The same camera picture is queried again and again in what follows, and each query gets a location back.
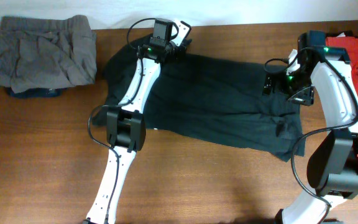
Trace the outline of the black Nike t-shirt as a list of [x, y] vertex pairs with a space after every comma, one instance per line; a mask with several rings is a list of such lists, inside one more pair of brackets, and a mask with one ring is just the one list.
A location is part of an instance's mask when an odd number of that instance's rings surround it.
[[145, 125], [226, 146], [291, 158], [301, 136], [300, 107], [263, 93], [259, 63], [184, 54], [162, 65], [144, 106]]

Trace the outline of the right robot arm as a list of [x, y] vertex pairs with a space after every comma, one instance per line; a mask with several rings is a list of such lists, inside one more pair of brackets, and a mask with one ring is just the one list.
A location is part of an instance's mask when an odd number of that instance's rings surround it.
[[352, 81], [351, 59], [345, 48], [326, 44], [328, 34], [310, 30], [298, 38], [298, 48], [282, 61], [282, 70], [266, 69], [264, 95], [283, 93], [288, 102], [311, 106], [318, 94], [326, 127], [300, 136], [328, 135], [309, 158], [308, 183], [297, 180], [301, 194], [275, 216], [275, 223], [328, 223], [336, 206], [358, 195], [358, 96]]

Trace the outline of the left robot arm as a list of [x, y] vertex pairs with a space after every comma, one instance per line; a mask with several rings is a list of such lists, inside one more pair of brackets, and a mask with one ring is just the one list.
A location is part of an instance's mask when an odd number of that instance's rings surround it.
[[100, 105], [106, 112], [108, 161], [92, 207], [84, 224], [115, 223], [117, 205], [126, 175], [145, 142], [144, 107], [162, 64], [186, 50], [191, 26], [178, 19], [154, 19], [149, 43], [135, 48], [136, 69], [121, 101], [114, 106]]

